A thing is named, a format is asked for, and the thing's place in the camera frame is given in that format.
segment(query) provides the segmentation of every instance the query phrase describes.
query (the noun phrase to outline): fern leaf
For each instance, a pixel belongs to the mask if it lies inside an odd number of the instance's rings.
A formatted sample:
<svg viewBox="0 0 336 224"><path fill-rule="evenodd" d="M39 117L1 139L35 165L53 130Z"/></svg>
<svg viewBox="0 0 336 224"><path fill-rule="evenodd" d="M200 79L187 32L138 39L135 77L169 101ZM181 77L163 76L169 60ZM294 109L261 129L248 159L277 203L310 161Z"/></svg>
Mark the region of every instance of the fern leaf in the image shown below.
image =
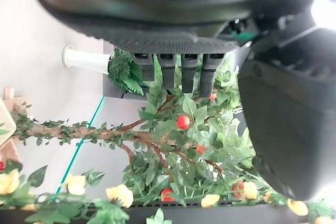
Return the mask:
<svg viewBox="0 0 336 224"><path fill-rule="evenodd" d="M125 78L123 79L123 82L127 85L129 91L143 95L143 90L137 81L132 80L131 78Z"/></svg>

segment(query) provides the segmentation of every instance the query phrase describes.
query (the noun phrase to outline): white wall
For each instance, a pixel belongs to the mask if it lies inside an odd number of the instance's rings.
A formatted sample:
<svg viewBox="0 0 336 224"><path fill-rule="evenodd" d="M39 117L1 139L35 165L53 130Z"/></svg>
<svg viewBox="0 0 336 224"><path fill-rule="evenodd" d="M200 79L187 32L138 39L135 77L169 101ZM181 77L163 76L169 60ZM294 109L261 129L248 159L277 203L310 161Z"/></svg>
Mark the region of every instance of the white wall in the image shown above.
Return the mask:
<svg viewBox="0 0 336 224"><path fill-rule="evenodd" d="M102 52L102 40L79 34L51 17L37 0L0 0L0 95L4 87L14 87L16 95L31 97L36 119L89 121L102 95L102 74L66 68L61 61L64 46ZM60 147L57 140L37 147L17 143L29 175L49 165L38 191L53 192L76 149Z"/></svg>
<svg viewBox="0 0 336 224"><path fill-rule="evenodd" d="M133 123L139 119L139 108L144 106L145 101L105 97L92 126L100 127L104 122L107 122L108 126ZM101 183L97 187L88 187L86 194L92 199L106 198L105 189L122 183L122 171L128 164L128 155L124 150L116 147L113 151L108 145L99 147L98 144L86 143L80 147L70 173L81 175L94 167L96 171L104 172Z"/></svg>

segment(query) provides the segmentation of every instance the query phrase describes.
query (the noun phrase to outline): black vent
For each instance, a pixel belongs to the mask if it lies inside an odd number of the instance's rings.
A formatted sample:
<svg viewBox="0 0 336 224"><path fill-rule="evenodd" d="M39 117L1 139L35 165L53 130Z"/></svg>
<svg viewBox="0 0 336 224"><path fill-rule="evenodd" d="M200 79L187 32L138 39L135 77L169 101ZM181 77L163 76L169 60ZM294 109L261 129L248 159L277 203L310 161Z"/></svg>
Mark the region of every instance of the black vent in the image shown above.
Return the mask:
<svg viewBox="0 0 336 224"><path fill-rule="evenodd" d="M219 206L231 206L233 202L239 202L239 200L237 201L233 201L233 200L222 200L218 202ZM148 203L147 205L144 205L142 203L135 203L131 206L131 208L142 208L142 207L161 207L161 208L165 208L165 207L182 207L183 205L176 203L176 202L159 202L159 201L155 201L155 202L151 202ZM188 202L186 203L186 207L201 207L201 203L200 202Z"/></svg>

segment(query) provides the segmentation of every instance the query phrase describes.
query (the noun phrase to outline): artificial plant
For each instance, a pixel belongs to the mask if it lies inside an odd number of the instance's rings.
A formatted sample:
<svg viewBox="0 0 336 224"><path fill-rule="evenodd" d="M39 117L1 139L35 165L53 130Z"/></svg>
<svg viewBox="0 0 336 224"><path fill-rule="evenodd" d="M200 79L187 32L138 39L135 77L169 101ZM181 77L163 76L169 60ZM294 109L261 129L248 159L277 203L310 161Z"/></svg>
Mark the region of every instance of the artificial plant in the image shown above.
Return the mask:
<svg viewBox="0 0 336 224"><path fill-rule="evenodd" d="M122 49L114 48L114 57L109 61L108 77L119 88L143 95L141 88L142 72L132 55Z"/></svg>
<svg viewBox="0 0 336 224"><path fill-rule="evenodd" d="M236 74L227 59L216 73L211 97L198 95L199 71L193 93L183 94L178 59L176 88L168 93L162 88L161 69L155 59L155 81L146 82L150 87L148 104L139 111L138 121L109 128L106 123L100 128L87 122L39 123L18 108L12 114L17 125L14 135L24 143L34 136L37 145L56 138L60 145L70 144L82 138L112 150L116 146L125 150L129 165L123 182L136 202L163 199L186 205L200 201L203 207L216 205L219 200L231 200L236 205L288 204L295 213L306 215L304 203L277 194L252 166L255 151L248 129L242 136L237 134L235 113L241 106ZM136 126L140 126L139 131L133 130ZM311 219L331 216L332 212L321 210L324 206L317 206L310 211L314 214Z"/></svg>

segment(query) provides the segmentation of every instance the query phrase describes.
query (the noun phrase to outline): artificial tree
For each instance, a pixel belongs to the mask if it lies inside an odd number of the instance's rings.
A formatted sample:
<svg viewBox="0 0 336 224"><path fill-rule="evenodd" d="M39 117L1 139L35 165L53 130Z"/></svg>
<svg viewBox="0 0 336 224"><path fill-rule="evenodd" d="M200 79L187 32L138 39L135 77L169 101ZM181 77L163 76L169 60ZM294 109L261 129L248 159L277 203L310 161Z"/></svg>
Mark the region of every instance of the artificial tree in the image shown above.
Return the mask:
<svg viewBox="0 0 336 224"><path fill-rule="evenodd" d="M245 129L242 136L237 134L239 121L235 119L235 113L241 110L241 106L237 71L232 71L229 62L226 60L218 69L214 91L209 98L200 98L198 95L200 68L194 78L194 92L182 93L180 59L177 60L176 67L176 88L169 92L163 90L160 65L155 59L155 81L146 83L150 87L149 93L146 94L148 105L139 111L141 119L138 121L129 125L112 125L109 129L106 123L100 128L90 127L87 122L73 125L68 125L65 121L39 123L27 118L25 111L17 107L12 114L17 125L14 135L24 144L32 136L36 137L37 145L47 145L49 141L56 141L56 138L60 145L64 145L82 138L86 142L108 146L112 150L115 147L125 150L129 157L129 165L125 168L123 177L125 186L112 189L113 193L107 190L110 200L119 200L124 206L129 206L125 202L129 202L130 198L123 199L124 196L120 195L127 195L129 192L126 190L130 190L132 201L144 204L156 200L177 201L181 205L190 201L201 201L203 207L209 207L224 199L232 200L232 204L235 205L288 204L295 213L306 215L308 208L304 203L287 200L277 194L254 170L251 160L255 152L248 129ZM133 128L138 125L140 130L134 131ZM133 143L134 148L130 148L128 142ZM3 173L13 172L18 165L13 164L13 161L6 164ZM28 179L30 186L36 180L39 183L34 185L40 185L44 169L45 167L38 170L31 180ZM47 194L47 203L44 200L42 206L49 203L55 207L55 199L65 202L67 206L67 200L72 199L72 202L78 204L67 220L80 213L82 217L86 217L86 200L81 198L74 201L72 197L83 194L85 183L94 185L102 176L102 173L91 170L78 178L70 177L69 192L59 195ZM9 199L4 204L7 207L32 204L31 201L17 204L11 194L0 197L0 200L5 202L6 199ZM40 207L39 201L34 197L33 199L35 205ZM99 200L94 203L99 211L92 217L93 220L89 221L90 224L100 223L97 219L106 220L107 216L111 215L120 216L120 219L115 219L116 223L127 220L126 215L116 214L115 202ZM309 216L312 222L319 220L316 217L332 215L332 211L324 202L313 203L310 209Z"/></svg>

